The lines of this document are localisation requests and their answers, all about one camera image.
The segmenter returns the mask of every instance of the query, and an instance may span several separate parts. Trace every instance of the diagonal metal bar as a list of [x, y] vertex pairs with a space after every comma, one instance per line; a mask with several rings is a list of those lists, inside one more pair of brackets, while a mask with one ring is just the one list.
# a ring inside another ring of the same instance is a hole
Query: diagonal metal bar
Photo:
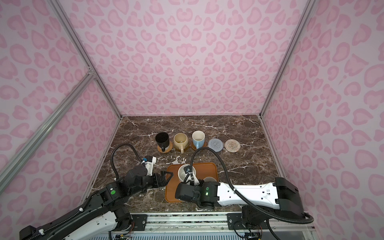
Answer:
[[274, 93], [276, 92], [277, 86], [279, 85], [283, 74], [285, 72], [285, 69], [287, 68], [293, 52], [295, 51], [297, 45], [299, 44], [299, 41], [301, 39], [301, 36], [305, 32], [305, 28], [308, 25], [308, 22], [310, 21], [311, 15], [313, 14], [314, 10], [316, 9], [316, 5], [319, 2], [319, 0], [308, 0], [303, 14], [301, 15], [301, 18], [299, 20], [299, 23], [295, 29], [295, 32], [292, 36], [292, 40], [289, 43], [289, 46], [287, 48], [287, 51], [285, 52], [284, 58], [280, 64], [280, 67], [277, 71], [277, 74], [275, 76], [275, 79], [273, 80], [271, 89], [268, 92], [268, 95], [266, 97], [265, 103], [262, 107], [262, 110], [260, 112], [260, 116], [264, 116], [265, 112], [268, 109], [269, 104], [271, 103], [271, 100], [273, 98]]
[[60, 4], [59, 0], [47, 0], [49, 5], [51, 6], [52, 10], [56, 14], [59, 22], [63, 26], [64, 30], [68, 34], [69, 38], [74, 44], [74, 47], [77, 49], [78, 53], [80, 54], [82, 60], [85, 62], [85, 64], [88, 66], [88, 69], [95, 72], [96, 74], [96, 82], [101, 88], [101, 91], [103, 92], [105, 98], [108, 100], [109, 104], [112, 106], [114, 112], [118, 116], [119, 119], [121, 119], [121, 112], [119, 108], [117, 107], [115, 101], [113, 100], [112, 96], [109, 94], [107, 88], [105, 87], [103, 81], [101, 80], [101, 77], [99, 73], [97, 72], [97, 69], [93, 65], [90, 56], [88, 55], [87, 51], [85, 50], [85, 47], [81, 43], [81, 40], [77, 33], [75, 32], [67, 14], [65, 13], [63, 6]]
[[10, 159], [9, 164], [5, 167], [0, 174], [0, 195], [11, 183], [13, 178], [24, 167], [29, 158], [44, 142], [45, 138], [60, 122], [63, 116], [67, 113], [68, 109], [76, 102], [77, 98], [87, 88], [95, 75], [89, 72], [81, 82], [71, 91], [71, 93], [62, 101], [62, 103], [55, 109], [55, 111], [48, 117], [47, 120], [36, 130], [35, 134], [28, 140], [24, 147]]

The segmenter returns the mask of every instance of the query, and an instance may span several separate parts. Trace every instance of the tray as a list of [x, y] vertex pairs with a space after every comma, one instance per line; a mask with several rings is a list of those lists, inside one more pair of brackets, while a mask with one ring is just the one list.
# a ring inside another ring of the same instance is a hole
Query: tray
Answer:
[[[167, 168], [168, 172], [173, 172], [173, 178], [166, 186], [166, 201], [167, 202], [183, 202], [175, 198], [176, 188], [181, 182], [177, 176], [179, 168], [184, 164], [174, 164]], [[217, 167], [213, 162], [199, 162], [194, 163], [193, 167], [196, 169], [196, 176], [198, 179], [204, 179], [206, 177], [213, 177], [218, 181]]]

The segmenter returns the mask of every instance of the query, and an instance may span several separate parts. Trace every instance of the brown marble surface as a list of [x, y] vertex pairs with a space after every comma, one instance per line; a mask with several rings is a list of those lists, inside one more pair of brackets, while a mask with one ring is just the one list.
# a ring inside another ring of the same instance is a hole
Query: brown marble surface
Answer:
[[[172, 149], [169, 153], [162, 154], [157, 150], [155, 135], [159, 132], [167, 132], [172, 141], [176, 133], [183, 132], [191, 141], [192, 133], [196, 130], [205, 133], [206, 141], [212, 138], [219, 138], [223, 143], [228, 139], [239, 141], [241, 148], [238, 152], [228, 152], [225, 147], [219, 152], [229, 170], [233, 184], [265, 184], [274, 181], [274, 178], [278, 176], [263, 129], [255, 115], [124, 117], [93, 185], [92, 192], [113, 182], [114, 173], [109, 159], [114, 146], [128, 142], [135, 146], [141, 158], [146, 155], [156, 156], [157, 163], [153, 172], [159, 173], [161, 170], [166, 170], [171, 164], [190, 162], [194, 151], [189, 148], [184, 154], [181, 154]], [[124, 176], [138, 163], [129, 147], [121, 147], [115, 154], [114, 162], [120, 176]], [[212, 153], [200, 152], [196, 155], [194, 162], [214, 162], [217, 166], [219, 181], [226, 182], [224, 171]], [[195, 204], [168, 203], [164, 196], [165, 188], [151, 189], [146, 194], [133, 196], [126, 205], [130, 212], [198, 211]], [[215, 211], [240, 210], [239, 205], [215, 208]]]

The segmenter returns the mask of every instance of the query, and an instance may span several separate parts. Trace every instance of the blue coaster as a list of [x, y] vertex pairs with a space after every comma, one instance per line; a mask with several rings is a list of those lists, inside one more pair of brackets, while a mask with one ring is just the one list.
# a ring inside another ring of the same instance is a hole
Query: blue coaster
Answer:
[[220, 139], [212, 138], [208, 142], [208, 147], [213, 149], [215, 152], [220, 152], [223, 149], [223, 142]]

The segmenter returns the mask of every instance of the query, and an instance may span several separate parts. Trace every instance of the pink patterned wall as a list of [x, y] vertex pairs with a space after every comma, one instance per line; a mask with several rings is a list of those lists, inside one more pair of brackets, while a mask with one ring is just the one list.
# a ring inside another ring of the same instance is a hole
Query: pink patterned wall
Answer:
[[46, 224], [80, 204], [117, 124], [91, 82], [0, 196], [0, 238]]
[[384, 1], [320, 1], [266, 124], [321, 239], [384, 238]]
[[0, 171], [87, 69], [44, 0], [0, 2]]
[[123, 114], [259, 113], [306, 0], [63, 0]]

